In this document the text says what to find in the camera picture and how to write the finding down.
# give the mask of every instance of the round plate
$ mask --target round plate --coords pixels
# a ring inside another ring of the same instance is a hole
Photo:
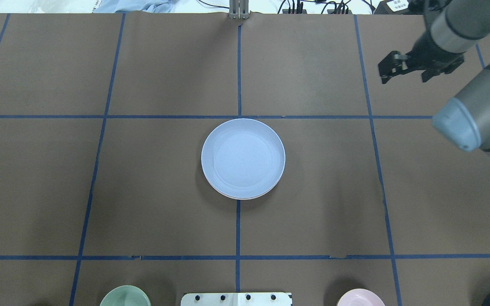
[[[269,126],[234,119],[215,128],[202,148],[202,169],[209,184],[236,200],[266,194],[285,169],[285,148]]]
[[[385,306],[381,298],[366,289],[353,289],[340,298],[337,306]]]
[[[138,287],[125,285],[111,290],[100,306],[150,306],[150,300]]]

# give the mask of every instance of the green bowl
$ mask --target green bowl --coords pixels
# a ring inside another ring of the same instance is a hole
[[[150,306],[150,301],[138,287],[125,285],[111,290],[100,306]]]

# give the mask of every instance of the white floor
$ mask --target white floor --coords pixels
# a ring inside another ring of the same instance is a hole
[[[0,12],[49,12],[49,13],[87,13],[92,12],[98,0],[0,0]],[[204,0],[204,2],[218,6],[228,6],[228,0]],[[373,5],[377,6],[379,0],[373,0]],[[275,14],[281,4],[281,0],[249,0],[251,11],[263,14]],[[308,14],[320,14],[324,4],[304,2],[304,9]],[[352,0],[348,6],[354,14],[371,14],[370,8],[362,0]],[[225,8],[212,8],[201,4],[197,0],[174,0],[174,7],[171,12],[215,12],[227,11]]]

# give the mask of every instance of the white bracket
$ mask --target white bracket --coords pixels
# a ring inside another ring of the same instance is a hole
[[[185,294],[181,306],[292,306],[292,294],[256,292],[238,294]]]
[[[230,19],[249,19],[249,0],[230,0]]]

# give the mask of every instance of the blue cloth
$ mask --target blue cloth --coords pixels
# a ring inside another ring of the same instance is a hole
[[[94,12],[169,12],[172,7],[173,0],[102,0]]]

